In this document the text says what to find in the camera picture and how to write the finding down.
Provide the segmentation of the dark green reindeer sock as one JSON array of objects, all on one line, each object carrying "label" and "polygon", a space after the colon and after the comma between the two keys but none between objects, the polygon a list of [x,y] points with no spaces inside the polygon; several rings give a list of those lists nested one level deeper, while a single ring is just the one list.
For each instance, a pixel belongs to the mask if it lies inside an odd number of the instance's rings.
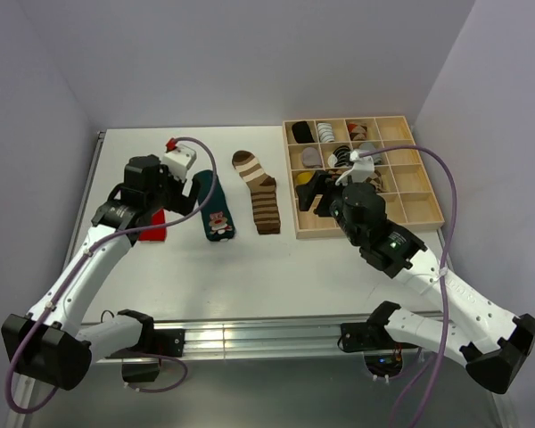
[{"label": "dark green reindeer sock", "polygon": [[[197,201],[201,205],[210,192],[213,171],[210,169],[202,170],[193,176],[193,181],[200,185]],[[201,209],[200,213],[202,215],[204,233],[209,241],[223,242],[235,238],[235,224],[219,179],[217,179],[208,203]]]}]

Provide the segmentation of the brown striped sock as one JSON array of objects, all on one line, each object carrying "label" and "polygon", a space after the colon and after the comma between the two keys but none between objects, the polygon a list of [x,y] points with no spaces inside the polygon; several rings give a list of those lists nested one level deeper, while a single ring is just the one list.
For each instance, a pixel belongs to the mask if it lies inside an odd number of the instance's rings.
[{"label": "brown striped sock", "polygon": [[281,219],[276,198],[276,180],[262,168],[259,159],[251,152],[236,151],[232,165],[251,196],[253,223],[259,235],[278,235]]}]

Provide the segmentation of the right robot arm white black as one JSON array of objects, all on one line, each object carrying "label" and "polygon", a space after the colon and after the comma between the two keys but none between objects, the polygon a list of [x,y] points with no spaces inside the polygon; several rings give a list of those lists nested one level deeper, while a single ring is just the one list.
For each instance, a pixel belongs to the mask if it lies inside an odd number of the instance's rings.
[{"label": "right robot arm white black", "polygon": [[368,183],[336,185],[318,171],[296,188],[299,208],[332,218],[361,258],[446,313],[448,321],[422,317],[384,301],[363,323],[342,326],[346,352],[394,343],[441,350],[488,391],[504,394],[530,356],[535,318],[502,309],[454,272],[432,250],[388,219],[386,202]]}]

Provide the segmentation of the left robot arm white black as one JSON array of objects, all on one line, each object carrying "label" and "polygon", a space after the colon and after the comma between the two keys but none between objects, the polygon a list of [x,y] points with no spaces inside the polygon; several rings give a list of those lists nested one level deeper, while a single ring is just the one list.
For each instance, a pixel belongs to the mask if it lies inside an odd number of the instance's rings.
[{"label": "left robot arm white black", "polygon": [[136,156],[124,178],[96,210],[80,251],[60,277],[25,316],[11,314],[1,333],[10,375],[20,374],[69,391],[96,361],[121,351],[136,356],[156,344],[152,317],[123,309],[107,322],[81,327],[95,295],[119,261],[160,210],[187,216],[199,191],[183,194],[186,176],[196,160],[182,146],[160,157]]}]

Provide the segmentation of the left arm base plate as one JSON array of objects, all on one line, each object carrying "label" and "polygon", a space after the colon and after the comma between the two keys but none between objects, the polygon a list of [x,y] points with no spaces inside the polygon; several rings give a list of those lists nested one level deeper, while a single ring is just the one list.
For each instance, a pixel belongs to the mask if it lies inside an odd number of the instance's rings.
[{"label": "left arm base plate", "polygon": [[183,356],[185,345],[185,329],[157,329],[153,333],[150,352],[173,358]]}]

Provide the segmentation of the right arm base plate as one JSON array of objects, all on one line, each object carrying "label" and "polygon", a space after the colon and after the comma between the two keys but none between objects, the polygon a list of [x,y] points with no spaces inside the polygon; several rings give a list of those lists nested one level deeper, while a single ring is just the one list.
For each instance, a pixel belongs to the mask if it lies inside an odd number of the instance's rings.
[{"label": "right arm base plate", "polygon": [[345,353],[380,350],[385,344],[378,333],[367,322],[340,324],[340,337],[338,348]]}]

